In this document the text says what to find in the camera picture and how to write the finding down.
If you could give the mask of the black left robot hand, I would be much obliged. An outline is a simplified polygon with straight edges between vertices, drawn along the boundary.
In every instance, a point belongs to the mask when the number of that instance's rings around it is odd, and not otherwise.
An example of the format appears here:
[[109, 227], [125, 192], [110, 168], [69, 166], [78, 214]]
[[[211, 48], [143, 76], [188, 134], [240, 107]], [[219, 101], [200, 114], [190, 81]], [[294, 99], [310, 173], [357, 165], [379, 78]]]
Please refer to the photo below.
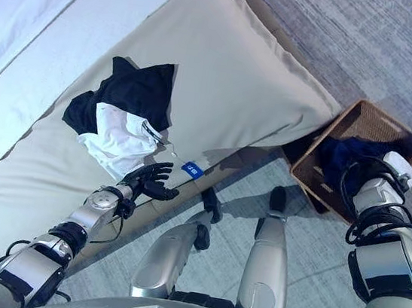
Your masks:
[[172, 168], [171, 162], [152, 163], [128, 173], [122, 178], [122, 183], [132, 189], [134, 199], [144, 194], [154, 200], [170, 201], [179, 195], [177, 189], [169, 189], [165, 185]]

